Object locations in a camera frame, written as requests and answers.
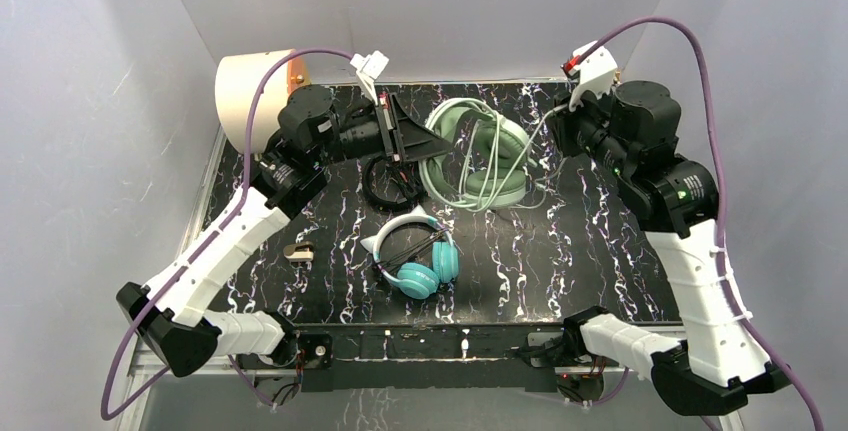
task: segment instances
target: teal headphones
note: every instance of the teal headphones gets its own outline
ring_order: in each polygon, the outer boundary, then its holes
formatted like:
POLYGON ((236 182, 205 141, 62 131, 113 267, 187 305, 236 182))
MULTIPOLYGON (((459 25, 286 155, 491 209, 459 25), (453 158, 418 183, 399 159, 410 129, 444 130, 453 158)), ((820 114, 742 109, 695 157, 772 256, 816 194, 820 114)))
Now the teal headphones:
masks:
POLYGON ((441 103, 430 113, 424 126, 450 142, 456 138, 457 123, 466 113, 478 118, 471 132, 471 149, 465 156, 459 189, 445 180, 442 164, 445 156, 419 163, 421 181, 427 193, 444 204, 472 212, 504 208, 518 204, 526 194, 525 163, 530 138, 517 123, 503 117, 479 99, 453 98, 441 103), (471 150, 488 156, 485 170, 468 174, 471 150), (451 201, 447 195, 459 195, 451 201))
POLYGON ((422 223, 444 232, 447 242, 433 243, 433 269, 419 263, 404 263, 398 270, 397 277, 389 274, 382 266, 380 272, 389 284, 400 289, 403 294, 413 299, 425 299, 439 289, 439 284, 447 284, 459 276, 459 251, 450 232, 436 218, 428 216, 421 206, 417 206, 408 214, 389 220, 376 236, 363 239, 361 244, 374 256, 374 263, 379 265, 380 246, 383 241, 389 233, 409 223, 422 223))

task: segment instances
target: black and white marble surface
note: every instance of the black and white marble surface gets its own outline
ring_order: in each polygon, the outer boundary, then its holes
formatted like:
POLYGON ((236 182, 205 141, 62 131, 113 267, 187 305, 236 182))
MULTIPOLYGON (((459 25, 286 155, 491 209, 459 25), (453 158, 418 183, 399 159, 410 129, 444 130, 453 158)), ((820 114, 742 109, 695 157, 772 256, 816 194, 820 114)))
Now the black and white marble surface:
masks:
MULTIPOLYGON (((485 100, 532 130, 563 86, 400 85, 383 90, 397 93, 419 123, 439 102, 468 96, 485 100)), ((359 96, 355 87, 333 89, 337 109, 359 96)), ((463 128, 460 142, 469 129, 463 128)), ((456 169, 463 152, 455 153, 448 170, 456 169)), ((540 164, 530 169, 535 179, 552 175, 563 159, 545 128, 532 156, 540 164)), ((425 301, 407 298, 377 279, 359 242, 376 234, 391 215, 371 208, 358 191, 363 163, 334 165, 326 189, 248 259, 210 308, 276 309, 295 323, 487 324, 557 322, 599 304, 629 321, 678 321, 665 272, 616 197, 614 180, 585 157, 562 164, 559 176, 549 182, 555 192, 536 209, 472 214, 426 201, 428 213, 453 233, 460 250, 460 276, 425 301), (303 240, 315 244, 314 261, 290 264, 282 256, 283 247, 303 240)), ((206 223, 229 202, 241 170, 241 156, 227 144, 206 223)), ((524 204, 539 203, 543 193, 534 190, 524 204)), ((397 232, 383 254, 390 255, 393 247, 402 249, 424 233, 415 228, 397 232)))

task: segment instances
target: metal base frame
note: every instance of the metal base frame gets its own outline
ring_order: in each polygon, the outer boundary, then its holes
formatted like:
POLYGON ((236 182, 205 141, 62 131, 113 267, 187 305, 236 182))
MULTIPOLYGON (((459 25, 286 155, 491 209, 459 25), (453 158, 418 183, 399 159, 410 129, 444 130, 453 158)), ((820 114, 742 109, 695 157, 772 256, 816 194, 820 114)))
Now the metal base frame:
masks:
MULTIPOLYGON (((197 203, 186 228, 181 250, 200 233, 209 204, 218 163, 226 143, 219 129, 209 164, 203 175, 197 203)), ((677 323, 645 323, 647 330, 683 337, 683 327, 677 323)), ((555 374, 589 372, 588 366, 555 369, 532 368, 519 359, 508 357, 508 350, 520 346, 530 333, 561 333, 559 324, 503 325, 379 325, 379 324, 316 324, 300 327, 302 332, 326 333, 333 338, 333 362, 327 370, 313 370, 304 392, 333 389, 382 388, 459 388, 459 387, 522 387, 530 392, 556 392, 555 374), (398 376, 412 378, 403 382, 398 376)), ((240 357, 240 365, 251 369, 254 377, 294 377, 293 369, 268 366, 255 356, 240 357)), ((129 369, 126 396, 138 390, 164 364, 146 346, 136 347, 129 369)), ((605 373, 623 372, 619 366, 607 366, 605 373)), ((195 374, 236 375, 226 357, 212 358, 195 374)), ((117 421, 118 431, 137 431, 147 407, 145 394, 130 405, 117 421)), ((720 418, 722 429, 743 431, 737 412, 720 418)))

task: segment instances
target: tan cylinder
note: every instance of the tan cylinder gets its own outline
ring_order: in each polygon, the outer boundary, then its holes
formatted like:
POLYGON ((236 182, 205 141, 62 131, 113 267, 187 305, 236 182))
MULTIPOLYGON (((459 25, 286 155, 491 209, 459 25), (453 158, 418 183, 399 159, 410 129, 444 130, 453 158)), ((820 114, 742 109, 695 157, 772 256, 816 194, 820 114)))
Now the tan cylinder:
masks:
MULTIPOLYGON (((224 128, 224 134, 238 152, 244 152, 247 114, 256 87, 274 63, 293 51, 286 49, 227 56, 218 64, 218 72, 215 75, 215 107, 218 109, 218 120, 224 128)), ((289 95, 299 86, 307 84, 309 75, 301 58, 289 61, 274 73, 265 86, 265 92, 256 109, 253 134, 250 138, 251 154, 265 150, 268 139, 280 129, 277 116, 286 106, 289 95)))

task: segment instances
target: white backdrop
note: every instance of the white backdrop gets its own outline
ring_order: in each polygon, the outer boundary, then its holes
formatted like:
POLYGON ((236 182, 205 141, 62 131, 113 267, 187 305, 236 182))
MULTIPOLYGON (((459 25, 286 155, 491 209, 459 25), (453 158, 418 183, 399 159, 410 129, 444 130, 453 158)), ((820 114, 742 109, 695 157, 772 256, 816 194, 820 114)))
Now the white backdrop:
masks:
MULTIPOLYGON (((391 59, 389 81, 561 76, 571 51, 659 0, 183 0, 216 61, 329 46, 391 59)), ((611 45, 626 61, 638 40, 611 45)), ((310 57, 318 81, 350 81, 335 58, 310 57)))
POLYGON ((214 77, 179 0, 0 0, 0 430, 113 428, 115 293, 175 256, 214 77))
MULTIPOLYGON (((813 393, 827 429, 848 429, 845 220, 848 0, 662 0, 689 23, 713 83, 728 180, 728 249, 754 323, 813 393)), ((703 98, 685 39, 653 26, 625 77, 683 104, 680 151, 709 163, 703 98)), ((812 429, 792 389, 757 396, 746 430, 812 429)))

